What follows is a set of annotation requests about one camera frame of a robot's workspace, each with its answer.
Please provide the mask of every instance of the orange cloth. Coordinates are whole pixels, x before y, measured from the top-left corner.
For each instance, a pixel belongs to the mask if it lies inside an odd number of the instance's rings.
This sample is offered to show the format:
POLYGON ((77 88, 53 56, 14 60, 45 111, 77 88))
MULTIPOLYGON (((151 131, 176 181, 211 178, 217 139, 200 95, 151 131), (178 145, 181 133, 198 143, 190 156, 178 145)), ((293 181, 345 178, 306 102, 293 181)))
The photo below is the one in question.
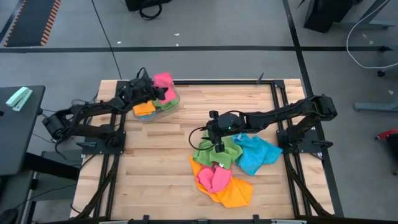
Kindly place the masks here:
POLYGON ((195 176, 195 182, 197 183, 198 189, 209 195, 214 202, 222 203, 226 208, 236 208, 247 206, 250 204, 251 195, 253 192, 253 186, 244 180, 232 177, 228 186, 220 192, 209 193, 205 186, 203 186, 197 180, 197 175, 201 171, 201 164, 195 162, 192 156, 189 157, 189 162, 192 166, 193 175, 195 176))
POLYGON ((132 109, 134 110, 134 114, 136 116, 151 115, 152 112, 156 110, 154 103, 151 100, 147 103, 141 103, 137 106, 134 106, 132 109))

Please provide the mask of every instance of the cloth pile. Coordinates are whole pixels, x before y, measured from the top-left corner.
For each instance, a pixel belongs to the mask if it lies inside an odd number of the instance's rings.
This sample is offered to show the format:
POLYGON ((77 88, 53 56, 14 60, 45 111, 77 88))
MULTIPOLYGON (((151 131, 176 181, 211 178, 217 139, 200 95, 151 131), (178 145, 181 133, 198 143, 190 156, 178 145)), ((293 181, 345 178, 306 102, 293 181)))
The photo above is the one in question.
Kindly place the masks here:
POLYGON ((154 86, 167 88, 165 99, 148 101, 133 107, 134 116, 146 123, 153 121, 161 112, 171 111, 180 103, 180 98, 174 88, 173 78, 169 72, 154 75, 154 86))
POLYGON ((209 195, 214 202, 226 208, 243 207, 250 204, 253 186, 234 178, 231 165, 236 161, 245 173, 255 175, 263 164, 273 164, 282 150, 254 136, 246 134, 221 138, 224 152, 217 153, 213 143, 207 139, 199 143, 199 149, 190 156, 193 175, 198 189, 209 195))

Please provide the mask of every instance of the green object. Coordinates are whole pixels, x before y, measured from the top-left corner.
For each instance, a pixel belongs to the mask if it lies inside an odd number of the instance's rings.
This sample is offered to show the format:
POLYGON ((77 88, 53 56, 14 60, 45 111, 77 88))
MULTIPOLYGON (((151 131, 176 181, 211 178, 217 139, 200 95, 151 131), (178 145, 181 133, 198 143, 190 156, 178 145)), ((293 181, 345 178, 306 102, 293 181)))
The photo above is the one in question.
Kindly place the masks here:
POLYGON ((13 106, 12 110, 20 111, 32 94, 32 90, 21 87, 6 102, 7 106, 13 106))
MULTIPOLYGON (((204 137, 208 137, 208 132, 205 132, 204 137)), ((217 162, 224 169, 230 169, 231 164, 241 156, 243 150, 241 146, 235 144, 231 137, 221 138, 224 144, 224 152, 217 153, 215 147, 208 150, 195 150, 193 154, 193 160, 203 164, 205 166, 212 166, 213 162, 217 162)), ((212 146, 213 143, 209 140, 203 140, 199 144, 199 149, 205 149, 212 146)))
POLYGON ((167 111, 167 110, 173 109, 174 106, 176 106, 179 102, 180 102, 180 99, 177 98, 175 100, 171 100, 168 103, 162 105, 162 104, 160 104, 159 100, 155 100, 154 101, 154 106, 157 107, 157 108, 161 108, 164 111, 167 111))

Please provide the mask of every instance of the white cable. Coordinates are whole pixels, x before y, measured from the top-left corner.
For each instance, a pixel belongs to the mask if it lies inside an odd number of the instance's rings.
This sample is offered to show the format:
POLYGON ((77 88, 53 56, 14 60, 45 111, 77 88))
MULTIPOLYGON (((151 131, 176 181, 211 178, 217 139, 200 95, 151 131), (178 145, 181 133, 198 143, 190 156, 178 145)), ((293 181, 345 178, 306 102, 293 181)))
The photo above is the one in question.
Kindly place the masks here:
POLYGON ((379 9, 380 9, 381 7, 383 7, 385 4, 387 4, 388 1, 389 1, 389 0, 386 0, 386 1, 385 1, 384 3, 382 3, 375 11, 369 13, 367 16, 365 16, 365 18, 363 18, 363 19, 361 19, 360 21, 358 21, 358 22, 353 26, 353 28, 350 30, 350 32, 348 33, 348 36, 347 36, 347 43, 346 43, 347 52, 348 52, 349 56, 351 56, 351 58, 353 58, 353 60, 354 60, 359 66, 361 66, 361 67, 363 67, 363 68, 367 68, 367 69, 386 69, 386 68, 390 68, 390 67, 394 67, 394 66, 398 65, 398 63, 395 63, 395 64, 387 65, 387 66, 384 66, 384 67, 367 67, 367 66, 361 65, 361 64, 354 58, 354 56, 351 54, 351 52, 349 52, 349 50, 348 50, 348 41, 349 41, 349 37, 350 37, 351 33, 353 32, 353 30, 355 29, 355 27, 358 26, 362 21, 364 21, 365 19, 367 19, 369 16, 373 15, 377 10, 379 10, 379 9))

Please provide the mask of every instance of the green cloth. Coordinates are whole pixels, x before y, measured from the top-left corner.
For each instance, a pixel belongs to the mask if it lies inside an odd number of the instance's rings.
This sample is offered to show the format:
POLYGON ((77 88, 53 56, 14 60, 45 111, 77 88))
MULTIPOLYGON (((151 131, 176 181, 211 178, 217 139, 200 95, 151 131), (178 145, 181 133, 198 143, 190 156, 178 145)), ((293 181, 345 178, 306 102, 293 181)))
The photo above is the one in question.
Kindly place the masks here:
MULTIPOLYGON (((208 132, 205 132, 204 137, 208 137, 208 132)), ((222 137, 222 142, 224 143, 224 152, 216 152, 215 147, 209 150, 195 150, 193 153, 193 160, 203 164, 205 166, 213 166, 213 162, 217 162, 222 165, 224 169, 230 169, 231 164, 241 156, 243 150, 241 146, 235 144, 231 137, 222 137)), ((199 149, 205 149, 212 146, 213 143, 209 140, 203 140, 199 143, 199 149)))
POLYGON ((177 98, 175 100, 170 100, 168 103, 166 104, 160 104, 159 100, 155 100, 154 101, 154 106, 157 108, 161 108, 164 111, 170 110, 172 109, 174 106, 176 106, 178 103, 180 102, 180 99, 177 98))

